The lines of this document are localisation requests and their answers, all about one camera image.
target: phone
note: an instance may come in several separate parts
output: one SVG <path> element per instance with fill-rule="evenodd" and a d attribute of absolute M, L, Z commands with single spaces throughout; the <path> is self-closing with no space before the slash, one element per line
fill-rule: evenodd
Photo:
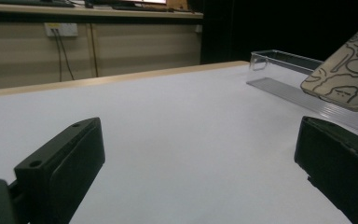
<path fill-rule="evenodd" d="M 302 83 L 303 92 L 358 112 L 358 33 Z"/>

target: phone case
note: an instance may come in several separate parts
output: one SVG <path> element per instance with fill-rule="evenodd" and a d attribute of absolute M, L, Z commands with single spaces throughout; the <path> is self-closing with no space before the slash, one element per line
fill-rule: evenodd
<path fill-rule="evenodd" d="M 301 83 L 303 92 L 358 111 L 358 33 Z"/>

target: cable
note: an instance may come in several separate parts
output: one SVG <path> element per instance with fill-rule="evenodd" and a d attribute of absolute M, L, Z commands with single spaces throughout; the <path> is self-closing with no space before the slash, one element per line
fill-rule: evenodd
<path fill-rule="evenodd" d="M 60 32 L 59 32 L 58 29 L 55 29 L 55 31 L 57 32 L 57 37 L 58 37 L 58 39 L 60 41 L 63 55 L 65 56 L 66 67 L 68 68 L 68 71 L 69 71 L 69 74 L 71 75 L 72 80 L 75 80 L 74 75 L 72 74 L 71 67 L 69 66 L 68 57 L 66 56 L 66 50 L 65 50 L 65 47 L 63 46 L 62 39 L 61 39 L 61 36 L 60 36 Z"/>
<path fill-rule="evenodd" d="M 59 65 L 60 65 L 60 82 L 62 82 L 62 64 L 61 64 L 61 51 L 60 51 L 60 43 L 56 34 L 56 29 L 51 29 L 51 32 L 54 34 L 54 38 L 56 40 L 57 44 L 57 50 L 58 50 L 58 59 L 59 59 Z"/>

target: electrical outlet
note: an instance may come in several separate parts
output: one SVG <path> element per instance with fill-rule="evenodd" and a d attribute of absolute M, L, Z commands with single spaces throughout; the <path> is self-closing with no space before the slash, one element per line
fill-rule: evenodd
<path fill-rule="evenodd" d="M 45 30 L 47 36 L 54 36 L 54 33 L 51 31 L 52 29 L 57 30 L 60 36 L 78 36 L 76 23 L 46 22 Z"/>

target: white table surface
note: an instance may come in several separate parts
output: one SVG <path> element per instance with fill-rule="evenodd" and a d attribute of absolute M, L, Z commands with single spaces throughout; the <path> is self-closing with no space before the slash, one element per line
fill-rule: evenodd
<path fill-rule="evenodd" d="M 99 117 L 106 163 L 71 223 L 350 223 L 294 162 L 309 110 L 246 85 L 248 66 L 0 96 L 0 178 Z"/>

